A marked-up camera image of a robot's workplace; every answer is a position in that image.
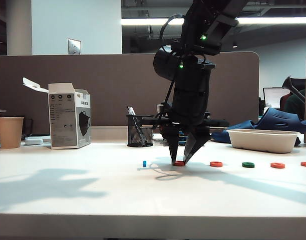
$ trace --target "white tray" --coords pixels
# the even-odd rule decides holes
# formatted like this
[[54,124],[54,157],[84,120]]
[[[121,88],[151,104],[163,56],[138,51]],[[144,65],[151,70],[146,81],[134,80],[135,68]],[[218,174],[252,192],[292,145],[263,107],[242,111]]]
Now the white tray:
[[300,135],[297,131],[256,129],[232,129],[227,132],[234,148],[277,154],[290,153],[296,137]]

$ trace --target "white table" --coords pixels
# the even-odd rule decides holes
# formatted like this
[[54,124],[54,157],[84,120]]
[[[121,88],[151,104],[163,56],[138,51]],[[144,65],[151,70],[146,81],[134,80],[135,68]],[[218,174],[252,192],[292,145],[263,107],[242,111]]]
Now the white table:
[[156,142],[0,149],[0,239],[306,240],[306,144],[275,154],[209,141],[186,166],[170,162]]

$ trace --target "ceiling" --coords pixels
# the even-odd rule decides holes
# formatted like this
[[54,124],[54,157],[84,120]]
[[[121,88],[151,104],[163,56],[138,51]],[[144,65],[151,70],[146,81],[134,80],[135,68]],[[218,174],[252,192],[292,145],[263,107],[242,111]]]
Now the ceiling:
[[[122,18],[168,18],[185,14],[193,0],[122,0]],[[6,6],[0,0],[0,55],[6,55]],[[250,0],[241,17],[306,17],[306,0]],[[123,26],[123,53],[154,53],[161,46],[158,35],[161,26]],[[165,29],[165,43],[179,38],[181,26]],[[232,51],[232,42],[239,49],[306,37],[306,25],[244,25],[225,38],[223,51]]]

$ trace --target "box flap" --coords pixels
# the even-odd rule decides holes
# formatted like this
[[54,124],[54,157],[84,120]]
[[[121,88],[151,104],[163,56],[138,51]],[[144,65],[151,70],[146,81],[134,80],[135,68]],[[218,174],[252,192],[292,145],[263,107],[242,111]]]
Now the box flap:
[[65,83],[50,83],[48,85],[48,91],[50,94],[73,94],[75,89],[73,84],[65,82]]
[[38,91],[38,92],[46,92],[48,93],[48,90],[47,89],[43,89],[41,88],[41,86],[25,77],[23,77],[23,85],[30,88],[30,89],[33,89],[35,91]]
[[78,93],[81,93],[81,94],[88,94],[89,95],[88,91],[83,90],[83,89],[75,89],[75,91],[78,92]]

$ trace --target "blue shoe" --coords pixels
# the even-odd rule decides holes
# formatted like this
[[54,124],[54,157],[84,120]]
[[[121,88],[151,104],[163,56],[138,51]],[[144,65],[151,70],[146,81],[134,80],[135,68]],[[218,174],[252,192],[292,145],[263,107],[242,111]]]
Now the blue shoe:
[[[254,124],[251,120],[248,120],[243,123],[230,126],[227,129],[295,131],[303,134],[306,132],[306,120],[301,121],[298,115],[294,113],[269,108],[257,124]],[[226,130],[212,133],[212,138],[221,143],[231,143],[229,134]]]

